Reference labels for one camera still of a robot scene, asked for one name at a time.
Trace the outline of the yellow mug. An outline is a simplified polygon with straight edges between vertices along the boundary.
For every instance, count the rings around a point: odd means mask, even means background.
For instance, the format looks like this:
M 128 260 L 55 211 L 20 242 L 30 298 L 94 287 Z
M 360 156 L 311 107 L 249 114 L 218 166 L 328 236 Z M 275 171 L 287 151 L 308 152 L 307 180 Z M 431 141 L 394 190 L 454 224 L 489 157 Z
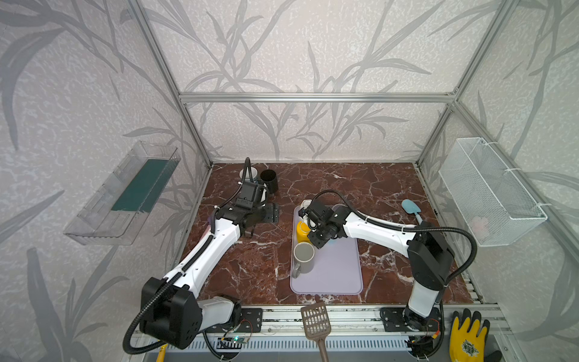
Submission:
M 303 222 L 299 221 L 296 225 L 296 240 L 298 243 L 309 242 L 308 235 L 311 229 L 308 225 Z

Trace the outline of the black mug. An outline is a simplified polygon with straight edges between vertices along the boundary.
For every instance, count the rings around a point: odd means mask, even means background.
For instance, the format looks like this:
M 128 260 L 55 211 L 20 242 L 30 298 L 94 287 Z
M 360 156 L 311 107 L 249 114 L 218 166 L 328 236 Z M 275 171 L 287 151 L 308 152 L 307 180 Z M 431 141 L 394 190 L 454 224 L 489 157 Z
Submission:
M 274 170 L 266 169 L 259 175 L 261 181 L 267 187 L 268 192 L 271 194 L 276 194 L 279 190 L 277 173 Z

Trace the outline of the grey mug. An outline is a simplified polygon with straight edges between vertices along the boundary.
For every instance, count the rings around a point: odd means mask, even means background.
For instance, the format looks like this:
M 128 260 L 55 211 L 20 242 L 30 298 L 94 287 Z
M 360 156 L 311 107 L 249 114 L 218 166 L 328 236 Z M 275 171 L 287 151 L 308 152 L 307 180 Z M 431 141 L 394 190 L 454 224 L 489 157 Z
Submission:
M 315 264 L 315 247 L 309 242 L 298 243 L 293 249 L 292 278 L 308 274 Z

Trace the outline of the teal patterned mug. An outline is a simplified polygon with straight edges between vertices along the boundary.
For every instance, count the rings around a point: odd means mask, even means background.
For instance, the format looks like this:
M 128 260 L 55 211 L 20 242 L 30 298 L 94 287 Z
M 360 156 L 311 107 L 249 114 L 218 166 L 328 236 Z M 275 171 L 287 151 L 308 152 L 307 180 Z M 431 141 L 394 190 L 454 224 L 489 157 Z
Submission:
M 257 181 L 258 171 L 255 167 L 246 167 L 240 171 L 239 176 L 243 181 L 255 182 Z

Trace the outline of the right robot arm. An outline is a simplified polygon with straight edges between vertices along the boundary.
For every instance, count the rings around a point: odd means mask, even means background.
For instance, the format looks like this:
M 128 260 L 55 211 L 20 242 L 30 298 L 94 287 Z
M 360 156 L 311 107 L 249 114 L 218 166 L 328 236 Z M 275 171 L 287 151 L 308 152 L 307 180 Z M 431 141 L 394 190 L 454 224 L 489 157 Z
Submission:
M 420 330 L 428 323 L 448 285 L 473 264 L 478 252 L 476 238 L 464 229 L 427 222 L 405 225 L 371 217 L 332 189 L 319 192 L 301 206 L 299 216 L 310 229 L 308 240 L 317 249 L 334 239 L 356 238 L 387 247 L 408 259 L 413 289 L 403 320 L 411 330 Z M 455 252 L 444 237 L 446 233 L 461 235 L 470 243 L 469 256 L 455 271 L 451 270 Z

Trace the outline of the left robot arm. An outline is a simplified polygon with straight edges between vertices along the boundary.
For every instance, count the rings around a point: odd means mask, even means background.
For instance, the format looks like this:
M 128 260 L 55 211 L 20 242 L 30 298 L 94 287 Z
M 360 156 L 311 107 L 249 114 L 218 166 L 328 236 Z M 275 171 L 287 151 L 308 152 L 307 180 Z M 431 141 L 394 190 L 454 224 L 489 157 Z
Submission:
M 240 323 L 241 307 L 236 299 L 199 300 L 199 295 L 217 263 L 246 231 L 277 223 L 279 208 L 269 202 L 269 196 L 265 182 L 252 175 L 247 158 L 238 189 L 215 206 L 194 249 L 164 277 L 151 278 L 143 286 L 140 311 L 122 341 L 125 353 L 145 354 L 165 344 L 184 349 L 213 326 Z

